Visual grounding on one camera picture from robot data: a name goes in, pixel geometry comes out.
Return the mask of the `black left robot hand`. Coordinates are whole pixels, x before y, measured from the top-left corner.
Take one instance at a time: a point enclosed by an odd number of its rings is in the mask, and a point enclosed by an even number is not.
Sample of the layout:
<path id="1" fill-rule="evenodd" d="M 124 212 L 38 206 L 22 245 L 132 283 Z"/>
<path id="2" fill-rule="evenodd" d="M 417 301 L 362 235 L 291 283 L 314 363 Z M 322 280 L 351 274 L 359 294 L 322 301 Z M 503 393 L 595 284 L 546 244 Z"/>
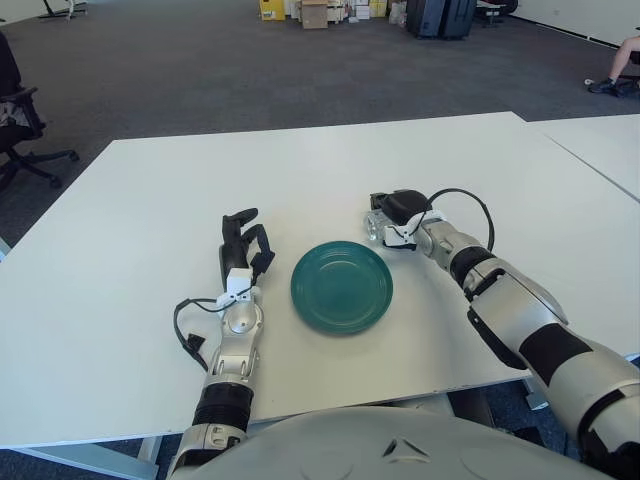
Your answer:
<path id="1" fill-rule="evenodd" d="M 242 232 L 242 228 L 253 221 L 258 213 L 257 208 L 249 208 L 222 217 L 223 243 L 219 247 L 219 261 L 224 287 L 227 287 L 227 277 L 233 268 L 251 268 L 251 286 L 255 286 L 257 278 L 268 270 L 275 258 L 263 224 L 258 223 Z M 254 240 L 257 241 L 259 251 L 248 260 L 249 246 Z"/>

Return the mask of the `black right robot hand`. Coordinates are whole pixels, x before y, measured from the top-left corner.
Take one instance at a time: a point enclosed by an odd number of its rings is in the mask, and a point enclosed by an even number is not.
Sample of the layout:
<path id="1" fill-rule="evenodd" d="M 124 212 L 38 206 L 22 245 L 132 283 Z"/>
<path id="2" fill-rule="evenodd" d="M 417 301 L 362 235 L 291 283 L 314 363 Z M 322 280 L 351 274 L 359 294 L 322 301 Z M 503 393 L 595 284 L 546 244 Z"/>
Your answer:
<path id="1" fill-rule="evenodd" d="M 392 193 L 372 193 L 370 195 L 372 210 L 380 210 L 395 225 L 406 225 L 416 214 L 431 209 L 428 198 L 410 189 L 396 190 Z"/>

